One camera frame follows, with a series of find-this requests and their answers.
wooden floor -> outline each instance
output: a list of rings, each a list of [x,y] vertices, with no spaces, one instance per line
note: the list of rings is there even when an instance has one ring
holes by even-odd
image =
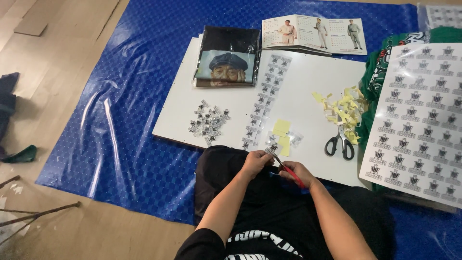
[[[37,1],[59,5],[41,37],[13,33],[36,0],[0,0],[0,74],[21,73],[17,112],[2,146],[9,153],[39,148],[35,162],[0,165],[0,182],[20,174],[24,187],[15,194],[6,186],[0,196],[16,210],[83,205],[39,218],[25,236],[0,248],[0,259],[172,259],[194,227],[34,184],[129,0],[120,0],[97,40],[93,25],[111,11],[105,8],[110,0]],[[79,30],[69,30],[73,24]]]

red scissors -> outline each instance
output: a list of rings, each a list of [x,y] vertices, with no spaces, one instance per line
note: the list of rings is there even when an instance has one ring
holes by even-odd
[[[271,151],[271,154],[276,158],[276,160],[278,161],[278,163],[284,167],[284,169],[286,170],[286,172],[288,172],[290,175],[292,175],[292,177],[295,178],[295,183],[297,184],[297,186],[300,188],[300,189],[304,189],[305,188],[305,185],[303,184],[302,180],[300,180],[300,178],[289,168],[289,167],[286,167],[284,164],[282,164],[281,160],[279,160],[278,156],[273,152]]]

black pants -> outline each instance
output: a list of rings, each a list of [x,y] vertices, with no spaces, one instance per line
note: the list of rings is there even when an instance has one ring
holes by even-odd
[[[196,169],[195,221],[200,222],[210,202],[242,168],[248,152],[226,146],[209,147]],[[281,187],[265,167],[249,183],[231,235],[260,229],[288,237],[305,256],[331,259],[322,235],[311,195],[293,194]],[[361,187],[330,191],[350,215],[378,259],[392,259],[395,253],[394,220],[386,201]]]

person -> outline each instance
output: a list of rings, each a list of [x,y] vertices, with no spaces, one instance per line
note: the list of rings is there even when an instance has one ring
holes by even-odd
[[[210,86],[231,86],[231,82],[245,82],[245,70],[249,67],[247,62],[232,53],[215,56],[209,64]]]
[[[314,27],[318,30],[319,41],[321,42],[321,48],[325,48],[327,50],[326,44],[326,36],[327,36],[327,28],[324,24],[321,23],[321,19],[316,19],[316,25]]]
[[[293,40],[297,39],[297,30],[290,24],[290,20],[286,20],[284,25],[279,28],[278,32],[282,33],[282,42],[287,45],[293,45]]]
[[[283,162],[309,190],[301,194],[273,164],[264,151],[206,149],[195,172],[197,228],[175,260],[393,258],[394,220],[382,198],[361,187],[329,192],[301,163]]]
[[[358,47],[361,48],[361,43],[359,42],[359,32],[361,31],[360,27],[353,23],[353,20],[350,20],[350,24],[348,25],[348,36],[351,37],[353,41],[354,49],[357,50]]]

cap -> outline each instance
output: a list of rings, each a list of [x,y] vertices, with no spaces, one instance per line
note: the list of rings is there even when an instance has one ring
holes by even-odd
[[[213,70],[215,66],[222,65],[222,64],[230,64],[234,68],[247,70],[249,67],[247,62],[240,58],[239,56],[232,54],[232,53],[225,53],[222,55],[215,56],[210,64],[208,65],[209,69]]]

